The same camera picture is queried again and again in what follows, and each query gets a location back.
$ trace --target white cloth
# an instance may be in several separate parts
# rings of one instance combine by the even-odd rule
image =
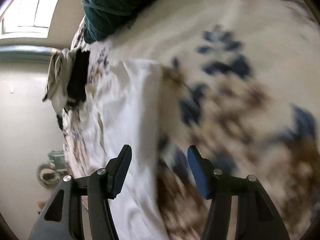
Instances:
[[[63,49],[61,53],[55,53],[50,60],[48,82],[42,101],[49,99],[57,114],[61,114],[68,101],[67,87],[76,59],[76,52],[77,49],[70,51]]]
[[[156,205],[158,99],[161,66],[128,60],[110,67],[96,87],[87,85],[80,111],[92,171],[118,156],[124,144],[132,161],[121,193],[109,201],[120,239],[167,239]]]

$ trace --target window pane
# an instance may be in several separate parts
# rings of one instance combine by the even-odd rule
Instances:
[[[18,26],[33,26],[39,0],[21,0]]]
[[[50,27],[51,19],[58,0],[39,0],[35,26]]]
[[[4,31],[15,32],[18,28],[19,8],[21,0],[14,0],[4,15]]]

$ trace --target floral bedspread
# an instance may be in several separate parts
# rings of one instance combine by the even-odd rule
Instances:
[[[91,50],[88,83],[117,60],[168,67],[157,184],[170,239],[200,239],[206,222],[185,156],[192,144],[224,173],[256,175],[292,239],[306,231],[320,203],[320,31],[303,0],[156,0],[104,42],[85,44],[84,28],[72,47]],[[86,176],[77,111],[63,124],[68,165]]]

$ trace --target white sheet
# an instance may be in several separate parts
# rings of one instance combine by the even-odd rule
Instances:
[[[123,189],[109,201],[120,239],[167,239],[156,205],[158,95],[162,72],[149,60],[129,60],[110,66],[97,86],[86,88],[80,111],[89,167],[95,171],[132,148]]]

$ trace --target window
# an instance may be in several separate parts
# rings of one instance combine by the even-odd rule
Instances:
[[[34,33],[35,36],[31,37],[47,37],[57,2],[14,0],[0,22],[0,34],[5,37],[30,37]]]

